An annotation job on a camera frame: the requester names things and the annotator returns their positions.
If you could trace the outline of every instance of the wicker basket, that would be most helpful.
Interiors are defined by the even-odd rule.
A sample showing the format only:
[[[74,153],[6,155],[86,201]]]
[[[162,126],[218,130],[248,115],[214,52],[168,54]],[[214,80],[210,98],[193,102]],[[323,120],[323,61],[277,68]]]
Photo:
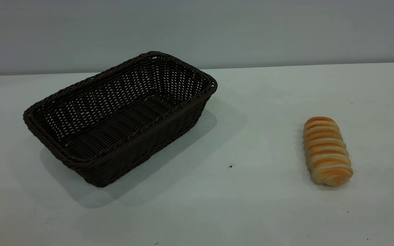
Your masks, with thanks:
[[[35,103],[24,121],[64,165],[105,187],[189,131],[216,90],[210,75],[148,52]]]

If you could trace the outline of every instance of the basket bottom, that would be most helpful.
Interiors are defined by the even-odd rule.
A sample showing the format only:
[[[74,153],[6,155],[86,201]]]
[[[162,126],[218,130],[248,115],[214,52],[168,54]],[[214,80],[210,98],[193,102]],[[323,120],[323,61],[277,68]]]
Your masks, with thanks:
[[[163,95],[148,96],[70,139],[66,144],[67,151],[80,159],[91,158],[130,133],[139,131],[174,106],[175,104]]]

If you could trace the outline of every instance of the bread roll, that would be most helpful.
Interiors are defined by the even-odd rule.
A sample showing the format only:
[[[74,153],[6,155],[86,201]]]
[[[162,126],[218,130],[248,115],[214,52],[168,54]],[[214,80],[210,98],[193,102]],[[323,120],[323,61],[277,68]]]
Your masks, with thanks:
[[[303,136],[306,160],[314,182],[337,187],[349,181],[354,172],[335,121],[313,117],[305,123]]]

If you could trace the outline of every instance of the rectangular basket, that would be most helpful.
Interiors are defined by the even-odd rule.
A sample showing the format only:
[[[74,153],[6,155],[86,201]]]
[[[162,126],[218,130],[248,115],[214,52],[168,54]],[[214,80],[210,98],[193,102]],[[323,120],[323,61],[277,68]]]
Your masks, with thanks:
[[[216,90],[210,75],[153,51],[35,103],[24,121],[64,165],[105,187],[189,131]]]

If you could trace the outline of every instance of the brown wicker basket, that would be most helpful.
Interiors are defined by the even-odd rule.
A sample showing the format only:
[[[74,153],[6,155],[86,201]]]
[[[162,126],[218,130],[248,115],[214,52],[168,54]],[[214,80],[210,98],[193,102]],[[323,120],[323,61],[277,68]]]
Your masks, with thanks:
[[[57,159],[105,187],[189,131],[216,90],[210,75],[153,51],[35,103],[24,121]]]

